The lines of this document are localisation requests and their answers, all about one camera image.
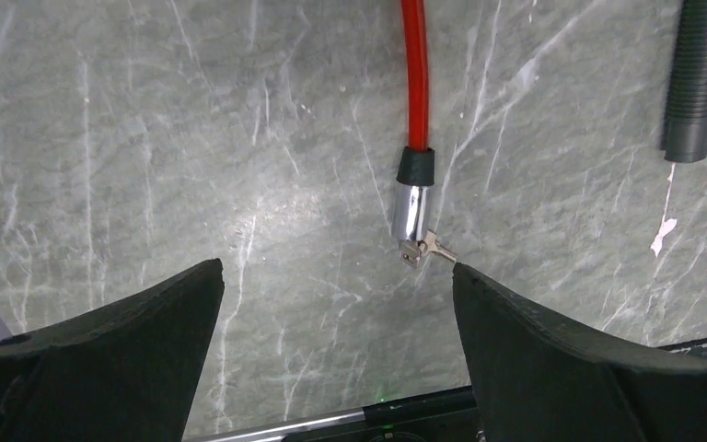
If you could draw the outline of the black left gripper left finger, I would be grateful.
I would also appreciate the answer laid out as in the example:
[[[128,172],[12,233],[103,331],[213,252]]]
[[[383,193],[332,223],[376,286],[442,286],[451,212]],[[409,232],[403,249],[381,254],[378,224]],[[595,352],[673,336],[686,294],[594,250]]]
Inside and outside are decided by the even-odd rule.
[[[179,441],[225,292],[211,259],[0,341],[0,441]]]

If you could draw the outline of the small silver keys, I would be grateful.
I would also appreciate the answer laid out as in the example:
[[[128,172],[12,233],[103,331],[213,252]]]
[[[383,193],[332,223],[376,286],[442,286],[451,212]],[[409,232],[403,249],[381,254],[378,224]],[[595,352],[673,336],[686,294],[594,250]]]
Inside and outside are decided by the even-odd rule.
[[[438,240],[433,230],[428,230],[423,240],[402,241],[399,246],[400,259],[412,268],[419,268],[432,255],[452,263],[458,260],[457,255]]]

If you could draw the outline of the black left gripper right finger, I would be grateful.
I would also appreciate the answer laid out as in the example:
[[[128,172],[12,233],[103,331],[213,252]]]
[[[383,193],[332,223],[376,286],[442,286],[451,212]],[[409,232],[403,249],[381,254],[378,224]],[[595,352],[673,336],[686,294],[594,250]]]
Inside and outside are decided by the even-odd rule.
[[[453,303],[488,441],[707,441],[707,338],[649,347],[459,263]]]

